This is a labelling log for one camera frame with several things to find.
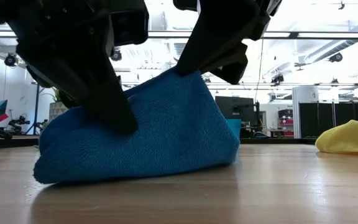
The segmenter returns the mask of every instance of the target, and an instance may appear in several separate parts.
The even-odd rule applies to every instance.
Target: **blue microfiber cloth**
[[[125,93],[139,124],[130,136],[73,108],[40,137],[34,177],[44,184],[178,174],[234,162],[239,138],[200,72],[174,68]]]

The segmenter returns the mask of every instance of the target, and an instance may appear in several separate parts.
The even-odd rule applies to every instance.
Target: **cable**
[[[6,91],[6,70],[7,70],[7,65],[5,65],[4,100],[5,100],[5,91]]]
[[[264,54],[264,42],[265,42],[265,39],[262,38],[262,47],[261,47],[261,50],[260,50],[260,62],[259,62],[259,78],[258,78],[258,84],[256,84],[255,102],[257,101],[256,96],[258,95],[258,87],[259,87],[259,82],[260,82],[260,73],[262,72],[262,56]]]
[[[7,129],[7,127],[9,127],[9,123],[13,120],[12,109],[10,109],[9,112],[11,114],[11,120],[8,122],[8,124],[6,125],[6,127],[4,129]]]

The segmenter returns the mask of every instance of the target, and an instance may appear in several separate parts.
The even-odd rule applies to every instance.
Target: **desk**
[[[38,144],[39,136],[25,135],[25,136],[13,136],[12,139],[1,139],[0,148],[18,147],[18,146],[34,146]]]
[[[275,135],[277,135],[277,138],[293,138],[293,134],[290,136],[285,135],[285,133],[287,132],[287,130],[283,130],[283,129],[270,129],[267,130],[270,132],[270,137],[271,138],[275,138]]]
[[[233,166],[170,177],[44,186],[38,152],[0,150],[0,223],[358,224],[358,156],[243,145]]]

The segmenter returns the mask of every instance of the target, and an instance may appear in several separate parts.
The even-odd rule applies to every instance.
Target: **yellow cloth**
[[[317,139],[316,147],[328,153],[358,152],[358,121],[351,120],[325,131]]]

